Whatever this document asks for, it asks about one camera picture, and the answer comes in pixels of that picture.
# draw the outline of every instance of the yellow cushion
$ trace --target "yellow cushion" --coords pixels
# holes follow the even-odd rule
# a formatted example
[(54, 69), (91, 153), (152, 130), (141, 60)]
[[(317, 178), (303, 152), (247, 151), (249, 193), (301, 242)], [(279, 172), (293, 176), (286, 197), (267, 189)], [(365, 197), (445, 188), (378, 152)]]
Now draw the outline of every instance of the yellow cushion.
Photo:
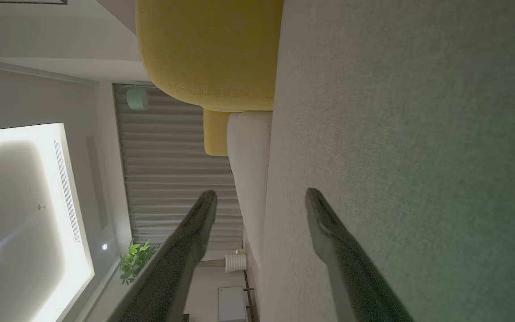
[(137, 0), (145, 69), (208, 110), (272, 110), (283, 0)]
[(229, 113), (204, 108), (204, 149), (208, 155), (227, 157), (227, 129)]

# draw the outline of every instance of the gray curtain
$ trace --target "gray curtain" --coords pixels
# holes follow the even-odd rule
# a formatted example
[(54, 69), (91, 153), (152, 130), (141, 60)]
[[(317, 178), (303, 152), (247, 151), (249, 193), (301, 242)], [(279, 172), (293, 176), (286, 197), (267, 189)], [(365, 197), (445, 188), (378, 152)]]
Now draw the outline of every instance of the gray curtain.
[(145, 87), (149, 110), (133, 111), (128, 86), (115, 85), (118, 134), (135, 241), (163, 243), (200, 193), (217, 193), (208, 249), (241, 247), (243, 223), (227, 157), (204, 151), (203, 111)]

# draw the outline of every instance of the white wall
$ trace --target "white wall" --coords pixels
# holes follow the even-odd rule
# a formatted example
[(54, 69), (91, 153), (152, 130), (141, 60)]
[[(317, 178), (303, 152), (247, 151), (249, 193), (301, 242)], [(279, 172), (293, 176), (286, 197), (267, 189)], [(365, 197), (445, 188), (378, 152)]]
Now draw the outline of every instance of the white wall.
[(97, 2), (125, 25), (128, 30), (136, 34), (135, 0), (97, 0)]
[(118, 143), (113, 85), (101, 82), (95, 87), (96, 141), (106, 208), (111, 214), (116, 232), (118, 250), (126, 254), (131, 241), (131, 222), (128, 215), (127, 192), (124, 186), (122, 159)]
[(225, 273), (223, 267), (196, 268), (184, 308), (184, 313), (190, 314), (190, 322), (217, 322), (218, 288), (224, 287), (245, 288), (243, 271)]
[(112, 17), (95, 0), (69, 0), (66, 6), (41, 6), (40, 4), (0, 4), (0, 16), (59, 16), (59, 17)]
[(65, 124), (74, 181), (96, 274), (66, 316), (66, 322), (77, 317), (94, 288), (118, 259), (117, 247), (101, 248), (103, 243), (115, 245), (116, 241), (112, 222), (105, 228), (100, 223), (86, 146), (86, 137), (96, 134), (94, 107), (94, 86), (0, 71), (0, 128)]
[(142, 61), (123, 24), (86, 17), (0, 16), (0, 57)]

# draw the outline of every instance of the ceiling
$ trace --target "ceiling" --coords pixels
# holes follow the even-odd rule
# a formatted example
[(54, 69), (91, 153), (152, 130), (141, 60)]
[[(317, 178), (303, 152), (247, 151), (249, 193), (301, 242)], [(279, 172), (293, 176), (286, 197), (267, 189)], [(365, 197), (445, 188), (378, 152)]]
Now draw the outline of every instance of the ceiling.
[(0, 143), (0, 322), (30, 321), (63, 276), (64, 260), (39, 151)]
[(141, 61), (4, 57), (0, 62), (97, 81), (150, 81)]
[[(133, 24), (133, 0), (105, 3)], [(126, 25), (96, 0), (0, 4), (0, 62), (95, 81), (149, 81)]]
[(66, 16), (115, 19), (95, 0), (69, 0), (60, 4), (0, 4), (0, 16)]

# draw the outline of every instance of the potted plant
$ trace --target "potted plant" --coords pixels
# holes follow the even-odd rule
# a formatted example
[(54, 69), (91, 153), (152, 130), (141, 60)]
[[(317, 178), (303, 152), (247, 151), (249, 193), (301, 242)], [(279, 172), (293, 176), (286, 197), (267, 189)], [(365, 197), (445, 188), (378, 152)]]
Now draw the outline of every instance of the potted plant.
[(128, 246), (128, 254), (120, 257), (120, 279), (123, 284), (127, 285), (135, 281), (137, 275), (158, 249), (158, 246), (150, 245), (150, 240), (147, 240), (142, 246), (140, 243), (134, 242), (133, 238)]

